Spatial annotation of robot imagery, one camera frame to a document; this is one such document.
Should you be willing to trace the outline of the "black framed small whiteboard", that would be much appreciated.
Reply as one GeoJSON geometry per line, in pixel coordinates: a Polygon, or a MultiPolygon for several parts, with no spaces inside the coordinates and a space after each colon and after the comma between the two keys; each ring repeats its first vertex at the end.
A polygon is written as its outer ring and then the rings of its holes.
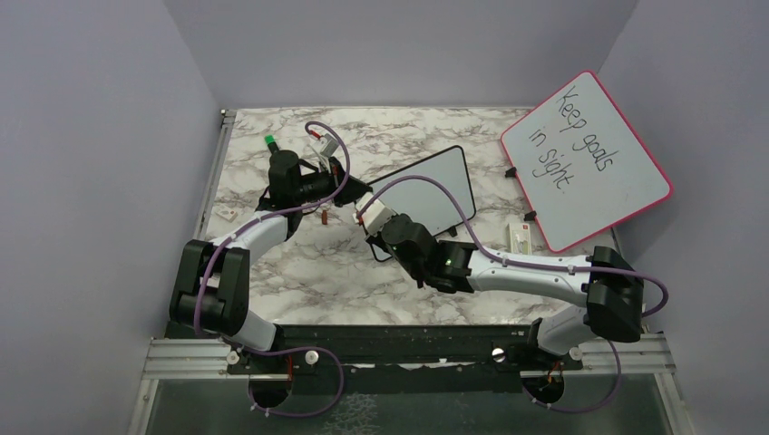
{"type": "MultiPolygon", "coordinates": [[[[406,176],[423,176],[444,186],[468,219],[476,214],[475,198],[465,158],[459,145],[451,146],[369,183],[374,193],[389,182],[406,176]]],[[[454,236],[462,219],[451,200],[433,184],[410,179],[388,189],[379,200],[395,212],[408,215],[423,224],[434,237],[442,233],[454,236]]]]}

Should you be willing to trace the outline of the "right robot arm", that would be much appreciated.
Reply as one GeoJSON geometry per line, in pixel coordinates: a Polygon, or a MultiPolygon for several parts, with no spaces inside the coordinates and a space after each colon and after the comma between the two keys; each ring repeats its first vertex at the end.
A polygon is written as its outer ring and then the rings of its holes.
{"type": "Polygon", "coordinates": [[[572,257],[485,255],[472,243],[436,239],[405,214],[369,219],[364,229],[418,287],[446,294],[507,291],[567,303],[532,324],[522,348],[534,368],[544,369],[594,338],[635,343],[642,334],[643,285],[612,248],[599,246],[590,256],[572,257]]]}

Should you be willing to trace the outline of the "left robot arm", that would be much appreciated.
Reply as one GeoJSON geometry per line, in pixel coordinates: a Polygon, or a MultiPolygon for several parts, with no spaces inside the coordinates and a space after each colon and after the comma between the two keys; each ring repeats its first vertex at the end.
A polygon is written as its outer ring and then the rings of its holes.
{"type": "Polygon", "coordinates": [[[268,188],[251,220],[227,236],[193,239],[182,249],[170,319],[198,334],[226,336],[251,348],[250,359],[261,371],[277,370],[284,363],[285,348],[276,341],[278,325],[249,309],[250,268],[294,236],[305,208],[315,208],[325,198],[342,207],[372,190],[348,175],[334,157],[317,168],[294,151],[271,147],[268,188]],[[309,173],[301,172],[304,167],[309,173]]]}

